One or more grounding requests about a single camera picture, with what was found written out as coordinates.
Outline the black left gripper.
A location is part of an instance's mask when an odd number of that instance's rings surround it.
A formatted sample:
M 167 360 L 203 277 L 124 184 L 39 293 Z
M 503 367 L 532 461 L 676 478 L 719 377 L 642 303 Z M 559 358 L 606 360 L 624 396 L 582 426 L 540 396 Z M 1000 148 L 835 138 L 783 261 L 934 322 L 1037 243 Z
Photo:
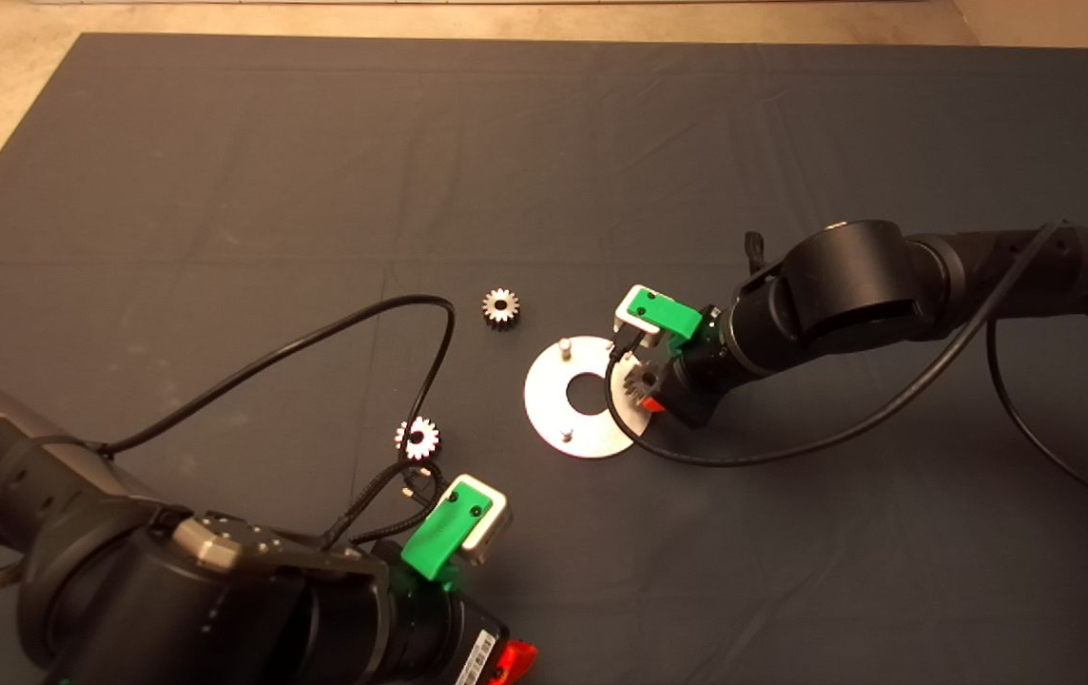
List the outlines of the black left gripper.
M 418 684 L 517 684 L 537 658 L 533 643 L 510 642 L 508 625 L 463 595 L 444 595 L 430 628 L 438 637 L 428 642 Z

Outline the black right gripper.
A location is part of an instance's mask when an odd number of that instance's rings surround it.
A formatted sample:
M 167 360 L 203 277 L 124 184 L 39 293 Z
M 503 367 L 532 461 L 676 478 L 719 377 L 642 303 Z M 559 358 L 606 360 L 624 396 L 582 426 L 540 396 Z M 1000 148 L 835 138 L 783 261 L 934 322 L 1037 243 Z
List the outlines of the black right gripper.
M 701 428 L 732 391 L 732 354 L 724 345 L 695 345 L 663 364 L 650 413 L 670 413 L 688 428 Z

